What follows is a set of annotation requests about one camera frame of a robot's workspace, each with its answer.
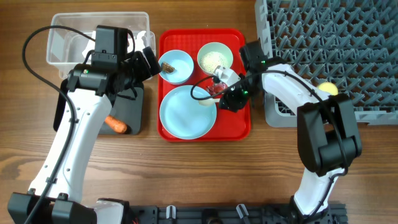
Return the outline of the orange carrot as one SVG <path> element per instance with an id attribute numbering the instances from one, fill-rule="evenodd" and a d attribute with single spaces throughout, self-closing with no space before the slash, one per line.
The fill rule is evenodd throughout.
<path id="1" fill-rule="evenodd" d="M 108 115 L 104 121 L 115 133 L 126 134 L 128 130 L 128 125 L 116 119 L 114 116 Z"/>

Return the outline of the red snack wrapper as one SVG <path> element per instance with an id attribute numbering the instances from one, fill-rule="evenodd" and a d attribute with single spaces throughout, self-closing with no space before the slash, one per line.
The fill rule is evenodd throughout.
<path id="1" fill-rule="evenodd" d="M 228 86 L 227 84 L 223 83 L 223 82 L 219 82 L 219 83 L 214 83 L 212 85 L 209 85 L 206 87 L 206 91 L 210 94 L 210 95 L 215 95 L 219 92 L 222 92 L 224 89 L 226 89 Z"/>

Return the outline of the yellow plastic cup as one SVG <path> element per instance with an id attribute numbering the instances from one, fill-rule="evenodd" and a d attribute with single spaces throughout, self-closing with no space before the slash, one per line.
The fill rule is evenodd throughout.
<path id="1" fill-rule="evenodd" d="M 330 95 L 337 95 L 338 94 L 338 88 L 336 87 L 335 84 L 331 82 L 323 82 L 317 86 L 317 88 L 321 91 L 325 91 L 329 93 Z"/>

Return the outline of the white plastic spoon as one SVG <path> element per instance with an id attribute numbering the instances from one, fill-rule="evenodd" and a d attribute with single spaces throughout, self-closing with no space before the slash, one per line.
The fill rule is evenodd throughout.
<path id="1" fill-rule="evenodd" d="M 205 100 L 198 100 L 199 104 L 202 106 L 211 106 L 215 103 L 219 103 L 220 99 L 219 98 L 209 98 Z"/>

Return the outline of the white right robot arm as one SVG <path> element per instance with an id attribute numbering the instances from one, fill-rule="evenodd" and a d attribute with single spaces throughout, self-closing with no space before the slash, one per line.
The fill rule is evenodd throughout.
<path id="1" fill-rule="evenodd" d="M 258 41 L 240 48 L 246 71 L 237 74 L 222 65 L 214 81 L 226 84 L 219 107 L 236 112 L 260 91 L 276 96 L 297 117 L 298 154 L 304 165 L 302 181 L 290 201 L 289 218 L 314 222 L 329 210 L 328 198 L 339 177 L 348 173 L 362 153 L 353 104 L 345 94 L 332 95 L 297 75 L 281 57 L 265 56 Z"/>

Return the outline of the white tissue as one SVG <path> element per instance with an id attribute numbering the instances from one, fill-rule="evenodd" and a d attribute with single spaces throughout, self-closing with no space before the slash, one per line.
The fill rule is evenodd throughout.
<path id="1" fill-rule="evenodd" d="M 144 37 L 146 36 L 146 31 L 140 31 L 134 35 L 134 42 L 132 41 L 131 37 L 128 37 L 128 47 L 127 47 L 127 52 L 132 52 L 134 49 L 135 51 L 142 51 L 146 47 L 146 42 L 144 40 Z M 95 48 L 95 43 L 92 40 L 88 41 L 88 44 L 84 51 L 82 51 L 82 56 L 86 56 L 87 53 L 90 50 L 93 50 Z"/>

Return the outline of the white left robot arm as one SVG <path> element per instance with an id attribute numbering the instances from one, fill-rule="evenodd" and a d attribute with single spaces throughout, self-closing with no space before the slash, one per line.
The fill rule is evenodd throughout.
<path id="1" fill-rule="evenodd" d="M 70 71 L 59 91 L 65 100 L 49 154 L 26 193 L 13 193 L 7 210 L 15 223 L 137 223 L 125 200 L 81 204 L 88 161 L 116 98 L 160 72 L 150 47 L 135 49 L 126 28 L 98 26 L 95 47 Z"/>

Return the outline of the light blue plate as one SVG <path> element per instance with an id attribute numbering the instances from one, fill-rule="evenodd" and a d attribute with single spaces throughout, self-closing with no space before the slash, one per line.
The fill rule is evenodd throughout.
<path id="1" fill-rule="evenodd" d="M 210 94 L 191 85 L 174 88 L 163 98 L 159 108 L 160 122 L 172 136 L 192 140 L 204 136 L 214 126 L 216 105 L 203 106 L 193 98 L 204 98 Z"/>

